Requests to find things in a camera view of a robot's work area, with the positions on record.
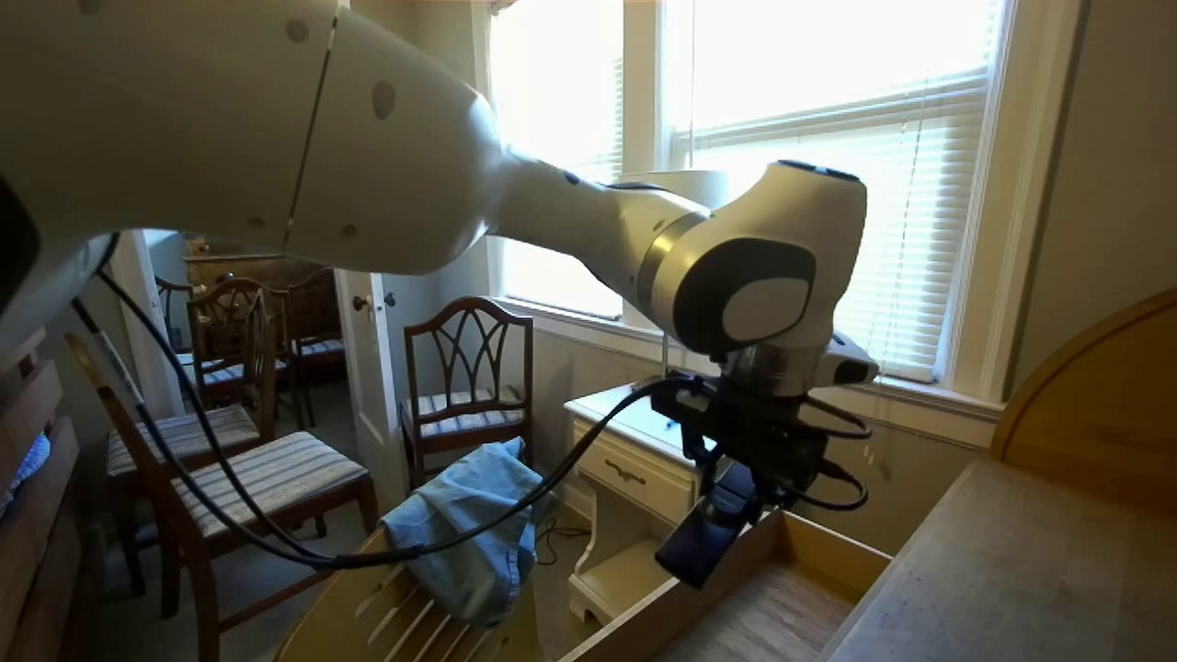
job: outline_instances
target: window frame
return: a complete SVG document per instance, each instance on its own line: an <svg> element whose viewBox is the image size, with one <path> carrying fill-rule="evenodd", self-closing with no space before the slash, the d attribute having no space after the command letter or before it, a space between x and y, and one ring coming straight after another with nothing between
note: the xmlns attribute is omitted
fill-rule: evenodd
<svg viewBox="0 0 1177 662"><path fill-rule="evenodd" d="M678 143L671 136L671 84L658 62L671 55L671 40L658 28L666 18L666 0L624 3L624 69L622 69L622 169L653 171L678 163ZM1036 216L1048 185L1053 143L1063 110L1063 89L1069 75L1069 50L1076 37L1081 0L1041 3L1008 0L1004 44L998 50L998 102L981 123L981 164L973 186L977 219L969 224L959 281L948 302L948 329L943 344L946 380L935 386L917 386L901 380L879 380L856 393L836 391L831 398L847 408L874 420L895 420L895 402L917 408L943 408L948 414L992 420L1010 391L1010 350L1014 323L1026 292L1029 254L1036 236ZM631 321L624 306L622 321L586 321L569 311L533 310L541 327L569 333L593 344L612 344L644 361L658 361L658 329ZM981 443L977 429L956 435L956 442Z"/></svg>

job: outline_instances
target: window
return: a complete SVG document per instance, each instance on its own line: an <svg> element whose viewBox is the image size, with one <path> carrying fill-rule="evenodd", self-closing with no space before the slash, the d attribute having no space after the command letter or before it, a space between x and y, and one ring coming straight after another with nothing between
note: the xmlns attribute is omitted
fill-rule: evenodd
<svg viewBox="0 0 1177 662"><path fill-rule="evenodd" d="M523 0L499 9L489 25L489 96L515 149L586 178L619 178L622 3ZM499 292L515 302L622 321L622 299L566 254L499 239L498 266Z"/></svg>
<svg viewBox="0 0 1177 662"><path fill-rule="evenodd" d="M1026 118L1053 118L1075 13L1020 0L520 0L492 18L489 84L520 149L588 178L723 169L751 185L775 158L856 171L869 224L839 329L891 380L1002 402L1004 366L988 364L1004 355L986 310L1014 310L1004 299L1020 281L1002 275L1008 281L986 289L977 278L1026 261L1032 231L1002 224L1032 216L1026 178L1046 171L1053 120ZM1020 120L1004 118L1010 102L1022 102ZM1036 149L1014 153L1014 133ZM1022 243L1002 254L992 236ZM504 247L504 292L531 299L525 254Z"/></svg>

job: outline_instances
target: window sill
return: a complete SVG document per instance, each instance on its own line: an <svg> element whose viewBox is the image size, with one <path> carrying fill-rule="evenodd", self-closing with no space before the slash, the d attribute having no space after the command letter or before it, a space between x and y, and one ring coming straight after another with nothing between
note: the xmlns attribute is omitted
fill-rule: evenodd
<svg viewBox="0 0 1177 662"><path fill-rule="evenodd" d="M639 329L622 321L575 316L575 311L541 310L541 306L525 306L525 302L499 302L499 306L533 316L538 327L549 333L661 364L661 333L658 329ZM706 364L700 355L693 355L693 361L685 361L685 355L689 354L682 354L682 344L672 342L672 354L671 354L672 366L693 366L693 371L713 373L713 364ZM992 404L992 402L973 402L973 398L964 398L951 391L917 386L917 382L901 382L901 380L874 380L873 386L819 386L819 391L814 391L814 398L819 398L836 408L847 408L862 420L917 429L917 435L943 436L943 442L964 443L964 448L988 448L998 420L1002 420L1002 404Z"/></svg>

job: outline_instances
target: chair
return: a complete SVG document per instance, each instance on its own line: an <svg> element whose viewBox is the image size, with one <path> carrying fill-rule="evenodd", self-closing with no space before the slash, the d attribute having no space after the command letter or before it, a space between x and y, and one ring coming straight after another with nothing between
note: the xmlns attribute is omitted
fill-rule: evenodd
<svg viewBox="0 0 1177 662"><path fill-rule="evenodd" d="M268 329L265 327L268 327L265 311L252 316L256 339L271 333L271 327ZM265 354L265 344L271 342L256 342L256 344L262 350L252 350L250 366L262 371L252 382L265 391L271 386L271 355ZM213 662L222 653L224 628L243 623L246 616L322 582L326 573L304 573L295 585L284 585L232 612L222 612L213 560L243 549L243 536L228 529L222 519L213 519L208 507L199 502L194 491L159 462L159 457L145 442L138 427L132 421L119 393L96 371L96 361L88 355L88 350L76 339L69 339L69 350L83 366L83 373L91 380L114 429L121 435L136 462L138 485L156 502L156 521L161 532L161 605L164 612L175 611L181 566L189 566L194 623L199 623L199 658ZM297 525L341 502L357 502L363 529L374 529L379 511L374 511L374 487L367 470L304 429L237 452L228 457L228 462L240 473L240 481L252 491L268 521ZM213 502L222 502L222 511L228 511L232 521L256 529L243 497L228 485L228 473L222 470L222 462L199 467L190 470L190 479L206 497L213 497Z"/></svg>
<svg viewBox="0 0 1177 662"><path fill-rule="evenodd" d="M208 408L206 420L208 420L217 442L224 443L224 452L243 452L243 448L252 448L271 436L271 435L256 429L246 404ZM213 448L208 448L194 410L156 420L156 427L189 470L206 467L213 460ZM108 487L112 487L114 532L119 532L129 577L132 577L132 590L145 597L148 582L145 582L145 566L138 566L136 502L148 491L138 485L136 460L126 448L119 429L112 429L112 443L108 443Z"/></svg>
<svg viewBox="0 0 1177 662"><path fill-rule="evenodd" d="M164 339L170 339L170 344L175 354L175 350L183 350L183 339L181 339L181 327L172 321L172 299L181 299L181 292L190 299L190 288L156 275L156 289L161 299L161 329L164 329Z"/></svg>
<svg viewBox="0 0 1177 662"><path fill-rule="evenodd" d="M213 288L194 288L189 299L190 380L206 408L243 402L246 329L256 299L265 299L262 281L240 275L222 275ZM304 427L304 382L284 350L271 355L277 380L291 393L286 408L295 427Z"/></svg>
<svg viewBox="0 0 1177 662"><path fill-rule="evenodd" d="M322 371L341 371L341 329L340 329L340 306L336 306L336 275L326 268L279 288L279 344L291 355L302 386L304 386L304 421L317 421L317 408L308 398L308 382Z"/></svg>
<svg viewBox="0 0 1177 662"><path fill-rule="evenodd" d="M386 532L373 532L359 551L386 551ZM408 566L363 566L336 573L295 633L277 649L279 662L400 662L400 658L541 658L531 587L498 628L445 612Z"/></svg>
<svg viewBox="0 0 1177 662"><path fill-rule="evenodd" d="M487 442L533 443L533 323L487 299L456 299L403 327L408 398L400 402L408 479L429 473Z"/></svg>

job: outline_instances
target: wooden chair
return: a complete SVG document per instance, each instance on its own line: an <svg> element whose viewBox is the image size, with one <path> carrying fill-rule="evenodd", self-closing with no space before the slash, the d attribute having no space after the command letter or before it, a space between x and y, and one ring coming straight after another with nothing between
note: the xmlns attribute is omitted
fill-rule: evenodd
<svg viewBox="0 0 1177 662"><path fill-rule="evenodd" d="M172 321L172 299L190 299L190 288L156 275L156 289L159 289L159 299L161 299L161 329L164 329L172 354L175 354L175 350L189 350L189 344L181 342L181 327L175 327L175 321Z"/></svg>
<svg viewBox="0 0 1177 662"><path fill-rule="evenodd" d="M208 420L217 442L224 443L224 452L243 452L243 448L252 448L271 436L271 435L256 429L246 404L208 408L206 420ZM156 427L170 442L172 457L183 467L206 467L213 460L213 448L208 448L194 410L156 420ZM108 442L108 487L112 487L114 532L119 532L129 577L132 577L132 590L145 597L148 582L145 582L145 561L138 561L145 540L138 540L136 502L148 491L145 491L136 460L119 429L112 429L112 442Z"/></svg>
<svg viewBox="0 0 1177 662"><path fill-rule="evenodd" d="M408 402L400 402L412 485L487 442L533 443L533 323L487 299L456 299L403 327Z"/></svg>
<svg viewBox="0 0 1177 662"><path fill-rule="evenodd" d="M189 299L190 380L202 404L240 402L246 380L246 327L262 281L224 275Z"/></svg>
<svg viewBox="0 0 1177 662"><path fill-rule="evenodd" d="M243 402L243 393L250 391L246 333L250 333L250 311L256 299L268 299L268 289L240 275L222 275L213 288L194 288L189 299L190 380L206 408ZM304 382L291 354L279 344L279 333L271 342L277 342L271 371L286 391L286 408L295 421L304 427Z"/></svg>
<svg viewBox="0 0 1177 662"><path fill-rule="evenodd" d="M992 457L1177 513L1177 289L1090 327L1008 402Z"/></svg>
<svg viewBox="0 0 1177 662"><path fill-rule="evenodd" d="M277 289L279 310L279 344L291 355L302 386L304 386L304 421L317 421L317 408L308 398L308 382L320 373L341 373L341 327L336 306L336 275L320 268L291 288Z"/></svg>
<svg viewBox="0 0 1177 662"><path fill-rule="evenodd" d="M359 551L386 551L386 532L373 532ZM468 623L445 612L408 566L367 566L336 573L295 633L279 662L451 662L451 658L541 658L531 587L498 628Z"/></svg>
<svg viewBox="0 0 1177 662"><path fill-rule="evenodd" d="M132 421L121 398L104 382L88 350L69 339L69 350L83 373L91 380L112 421L119 427L138 485L156 502L156 521L161 532L161 601L164 612L175 611L181 600L181 566L189 566L190 600L194 600L194 628L199 628L199 658L213 662L222 653L222 633L243 623L246 616L277 605L279 600L322 582L326 573L304 573L295 585L284 585L240 611L222 612L213 560L243 549L246 540L228 529L181 479L172 479L138 427ZM252 491L256 507L268 521L297 525L304 519L320 519L330 507L357 502L363 529L374 525L374 487L359 462L344 460L320 436L295 429L256 448L237 452L232 470ZM190 470L190 481L222 507L232 521L256 529L252 511L232 487L222 462Z"/></svg>

